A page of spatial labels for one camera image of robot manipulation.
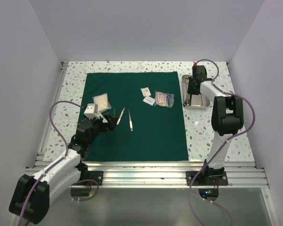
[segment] green felt mat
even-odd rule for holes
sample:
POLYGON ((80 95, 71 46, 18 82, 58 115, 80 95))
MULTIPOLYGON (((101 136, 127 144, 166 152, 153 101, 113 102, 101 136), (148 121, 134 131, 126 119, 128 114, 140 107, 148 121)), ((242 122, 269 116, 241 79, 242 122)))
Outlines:
MULTIPOLYGON (((188 160, 180 86, 177 72, 172 73, 90 73, 87 75, 82 105, 92 97, 108 93, 111 110, 104 113, 119 117, 112 132, 100 133, 85 161, 183 161, 188 160), (141 88, 174 94, 172 108, 143 102, 141 88), (130 131, 130 110, 133 131, 130 131)), ((79 120, 83 119, 83 110, 79 120)))

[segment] speckled countertop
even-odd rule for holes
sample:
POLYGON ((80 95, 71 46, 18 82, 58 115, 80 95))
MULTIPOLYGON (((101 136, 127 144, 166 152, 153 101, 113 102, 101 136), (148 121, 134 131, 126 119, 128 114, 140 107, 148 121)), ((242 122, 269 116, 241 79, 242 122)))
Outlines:
MULTIPOLYGON (((208 62, 205 65, 208 77, 214 77, 216 68, 208 62)), ((120 72, 178 72, 181 77, 191 74, 193 62, 161 62, 161 61, 97 61, 69 62, 59 100, 68 100, 81 104, 87 73, 120 73, 120 72)), ((217 62, 220 77, 216 84, 225 91, 233 92, 233 85, 225 62, 217 62)), ((54 122, 67 141, 75 134, 80 109, 74 105, 61 103, 57 106, 54 122)), ((211 127, 212 103, 207 110, 183 109, 187 147, 190 161, 204 161, 212 145, 214 132, 211 127)), ((44 161, 56 159, 65 149, 65 145, 51 128, 49 138, 43 146, 44 161)), ((254 161, 250 143, 246 135, 235 138, 229 147, 226 161, 254 161)))

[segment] robotic arm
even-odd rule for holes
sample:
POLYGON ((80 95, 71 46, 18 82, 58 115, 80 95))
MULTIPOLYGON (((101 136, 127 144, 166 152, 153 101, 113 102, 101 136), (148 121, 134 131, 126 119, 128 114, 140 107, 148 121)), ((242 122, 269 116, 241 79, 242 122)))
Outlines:
POLYGON ((66 152, 63 152, 45 169, 32 176, 24 174, 18 180, 8 209, 11 213, 20 215, 27 194, 41 175, 43 177, 30 196, 24 211, 24 218, 34 224, 38 224, 45 217, 52 202, 69 186, 79 180, 90 178, 88 167, 82 163, 82 160, 87 156, 91 144, 100 132, 115 130, 117 118, 98 113, 95 104, 86 107, 84 117, 71 138, 67 156, 65 156, 66 152), (64 160, 57 164, 60 157, 64 160), (55 167, 45 174, 45 171, 53 165, 55 167))
MULTIPOLYGON (((203 94, 213 102, 212 127, 214 130, 213 144, 204 165, 209 162, 218 151, 221 144, 232 135, 238 133, 243 127, 243 104, 239 97, 221 93, 212 85, 212 79, 207 78, 207 71, 203 65, 193 66, 193 77, 189 78, 188 94, 203 94)), ((198 185, 228 185, 224 169, 225 157, 230 146, 230 141, 209 163, 195 183, 198 185)))

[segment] white wall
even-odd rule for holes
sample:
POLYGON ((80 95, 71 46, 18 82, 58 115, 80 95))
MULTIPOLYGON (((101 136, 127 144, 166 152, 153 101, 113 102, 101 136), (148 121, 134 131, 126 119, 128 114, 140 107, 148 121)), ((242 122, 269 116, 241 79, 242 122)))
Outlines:
POLYGON ((60 62, 28 0, 0 0, 0 226, 17 180, 32 164, 60 62))
POLYGON ((229 69, 235 91, 255 107, 257 121, 248 135, 283 224, 283 1, 265 1, 229 69))
POLYGON ((233 57, 264 0, 30 0, 60 60, 233 57))

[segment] metal tray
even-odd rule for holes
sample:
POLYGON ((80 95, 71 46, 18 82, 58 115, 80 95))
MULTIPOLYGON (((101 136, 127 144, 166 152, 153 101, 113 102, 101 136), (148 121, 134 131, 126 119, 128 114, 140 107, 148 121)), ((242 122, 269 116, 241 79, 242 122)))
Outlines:
POLYGON ((189 74, 182 76, 183 107, 194 110, 207 109, 210 105, 210 101, 205 95, 192 95, 192 100, 190 100, 190 95, 188 95, 189 77, 191 77, 189 74))

